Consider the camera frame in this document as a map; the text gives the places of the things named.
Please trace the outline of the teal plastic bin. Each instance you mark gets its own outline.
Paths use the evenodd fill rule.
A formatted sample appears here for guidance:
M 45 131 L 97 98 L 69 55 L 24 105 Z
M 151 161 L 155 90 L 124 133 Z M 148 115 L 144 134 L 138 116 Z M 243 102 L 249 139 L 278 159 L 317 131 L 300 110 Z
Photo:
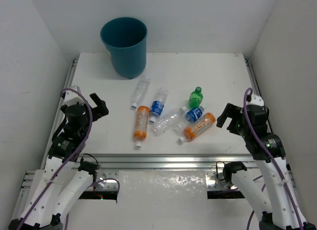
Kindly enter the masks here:
M 131 17 L 121 17 L 107 22 L 100 38 L 110 54 L 115 71 L 124 78 L 138 77 L 146 67 L 146 25 Z

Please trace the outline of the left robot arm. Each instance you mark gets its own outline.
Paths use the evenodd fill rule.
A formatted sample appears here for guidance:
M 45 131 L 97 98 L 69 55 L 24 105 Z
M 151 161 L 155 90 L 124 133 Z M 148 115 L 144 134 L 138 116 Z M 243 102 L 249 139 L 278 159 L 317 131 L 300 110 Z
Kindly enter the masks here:
M 98 163 L 81 158 L 92 123 L 108 115 L 105 101 L 96 93 L 91 107 L 75 89 L 62 91 L 64 120 L 52 137 L 44 172 L 32 199 L 10 230 L 61 230 L 81 194 L 96 180 Z

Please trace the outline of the clear bottle white cap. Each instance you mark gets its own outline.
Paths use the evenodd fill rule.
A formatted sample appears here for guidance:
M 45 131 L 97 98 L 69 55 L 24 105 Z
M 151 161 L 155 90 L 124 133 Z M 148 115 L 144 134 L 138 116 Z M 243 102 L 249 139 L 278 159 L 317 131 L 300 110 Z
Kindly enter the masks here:
M 180 108 L 175 108 L 167 112 L 163 117 L 156 120 L 153 124 L 152 130 L 155 136 L 160 136 L 169 129 L 176 126 L 183 115 L 186 113 L 187 107 L 182 106 Z

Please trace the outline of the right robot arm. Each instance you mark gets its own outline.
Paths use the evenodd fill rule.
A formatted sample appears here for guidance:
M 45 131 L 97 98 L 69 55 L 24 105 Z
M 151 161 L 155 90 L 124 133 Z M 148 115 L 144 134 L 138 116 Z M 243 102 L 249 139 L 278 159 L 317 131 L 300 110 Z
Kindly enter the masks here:
M 259 168 L 266 186 L 264 194 L 251 178 L 241 161 L 224 165 L 223 178 L 235 185 L 252 207 L 261 230 L 315 230 L 303 216 L 286 165 L 281 139 L 267 131 L 264 105 L 247 104 L 238 107 L 228 103 L 217 119 L 221 128 L 227 118 L 230 133 L 243 138 L 247 150 Z

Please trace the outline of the aluminium front rail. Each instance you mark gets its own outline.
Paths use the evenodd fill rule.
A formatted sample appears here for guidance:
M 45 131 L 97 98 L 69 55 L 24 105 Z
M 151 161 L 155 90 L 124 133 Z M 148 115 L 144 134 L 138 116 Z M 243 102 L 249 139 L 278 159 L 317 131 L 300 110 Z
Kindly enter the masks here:
M 109 170 L 210 170 L 236 161 L 257 167 L 249 154 L 94 154 L 84 160 Z

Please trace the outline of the orange bottle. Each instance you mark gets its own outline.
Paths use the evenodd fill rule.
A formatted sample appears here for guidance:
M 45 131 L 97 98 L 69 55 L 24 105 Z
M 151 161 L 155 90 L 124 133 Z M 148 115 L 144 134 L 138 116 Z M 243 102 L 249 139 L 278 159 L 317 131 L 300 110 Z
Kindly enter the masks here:
M 187 126 L 182 136 L 179 137 L 178 142 L 180 144 L 185 142 L 191 142 L 196 139 L 199 135 L 209 129 L 215 122 L 215 117 L 211 113 L 206 113 L 200 117 L 194 124 Z
M 142 147 L 142 143 L 147 137 L 148 120 L 150 109 L 147 106 L 140 106 L 137 109 L 136 122 L 133 132 L 133 139 L 137 149 Z

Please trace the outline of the clear bottle blue label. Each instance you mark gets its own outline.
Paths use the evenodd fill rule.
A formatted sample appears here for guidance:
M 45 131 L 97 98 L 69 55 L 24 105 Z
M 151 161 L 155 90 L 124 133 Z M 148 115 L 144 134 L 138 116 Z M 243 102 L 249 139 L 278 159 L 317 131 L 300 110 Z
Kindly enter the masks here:
M 159 88 L 156 92 L 155 98 L 150 108 L 150 123 L 153 124 L 161 115 L 164 105 L 166 103 L 167 96 L 168 89 L 166 88 Z

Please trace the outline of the clear bottle blue cap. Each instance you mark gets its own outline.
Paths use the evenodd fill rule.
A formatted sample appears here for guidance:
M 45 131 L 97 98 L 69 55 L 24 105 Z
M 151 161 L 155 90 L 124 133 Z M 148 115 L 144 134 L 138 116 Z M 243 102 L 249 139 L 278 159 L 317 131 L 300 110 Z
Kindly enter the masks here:
M 137 109 L 141 102 L 144 100 L 147 91 L 149 89 L 151 83 L 151 79 L 149 76 L 142 75 L 136 88 L 135 91 L 132 95 L 131 99 L 131 108 L 132 109 Z

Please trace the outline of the green plastic bottle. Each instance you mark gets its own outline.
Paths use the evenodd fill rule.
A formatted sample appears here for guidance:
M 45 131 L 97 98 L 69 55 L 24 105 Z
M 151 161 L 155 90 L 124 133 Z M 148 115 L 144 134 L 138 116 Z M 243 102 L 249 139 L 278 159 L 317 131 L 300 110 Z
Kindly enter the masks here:
M 190 109 L 199 107 L 203 100 L 202 88 L 196 87 L 193 92 L 191 92 L 189 96 L 189 107 Z

